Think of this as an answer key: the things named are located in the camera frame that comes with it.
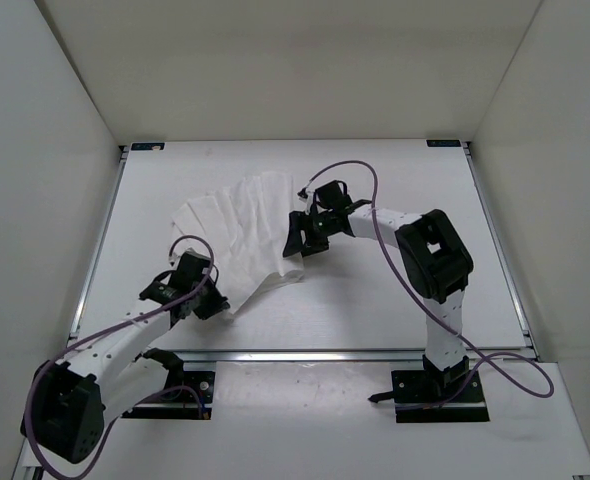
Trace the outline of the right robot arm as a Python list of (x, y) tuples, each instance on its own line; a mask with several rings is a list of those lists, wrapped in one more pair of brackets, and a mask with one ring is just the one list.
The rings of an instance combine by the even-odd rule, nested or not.
[(366, 199), (354, 201), (339, 180), (316, 190), (304, 188), (298, 197), (306, 207), (289, 214), (285, 258), (324, 252), (329, 238), (339, 233), (399, 251), (403, 286), (419, 297), (426, 313), (424, 391), (435, 400), (448, 399), (469, 372), (462, 307), (474, 267), (448, 216), (439, 209), (408, 214), (375, 207)]

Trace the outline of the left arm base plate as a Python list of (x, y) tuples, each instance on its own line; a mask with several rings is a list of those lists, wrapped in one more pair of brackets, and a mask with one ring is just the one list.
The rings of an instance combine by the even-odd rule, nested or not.
[(183, 376), (169, 374), (165, 389), (170, 392), (144, 402), (122, 415), (124, 419), (206, 421), (212, 417), (216, 372), (185, 370)]

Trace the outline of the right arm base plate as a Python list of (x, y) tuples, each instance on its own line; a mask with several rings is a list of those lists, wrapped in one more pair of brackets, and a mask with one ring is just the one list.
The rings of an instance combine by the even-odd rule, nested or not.
[(440, 390), (423, 370), (394, 370), (392, 388), (371, 395), (371, 403), (392, 400), (397, 423), (485, 423), (490, 415), (480, 375)]

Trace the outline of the white pleated skirt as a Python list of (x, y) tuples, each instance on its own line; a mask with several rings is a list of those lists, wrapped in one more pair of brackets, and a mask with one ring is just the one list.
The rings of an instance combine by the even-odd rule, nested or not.
[(302, 256), (283, 256), (294, 197), (293, 176), (269, 171), (191, 198), (171, 214), (174, 239), (196, 235), (213, 249), (228, 317), (253, 297), (303, 277)]

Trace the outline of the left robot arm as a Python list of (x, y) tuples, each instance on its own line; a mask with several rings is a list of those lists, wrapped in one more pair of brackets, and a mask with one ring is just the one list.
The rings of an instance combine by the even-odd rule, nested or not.
[(186, 251), (139, 293), (117, 326), (43, 364), (20, 426), (30, 446), (78, 464), (140, 403), (189, 402), (201, 412), (199, 386), (186, 380), (182, 360), (154, 343), (189, 316), (206, 320), (228, 309), (216, 273), (211, 258)]

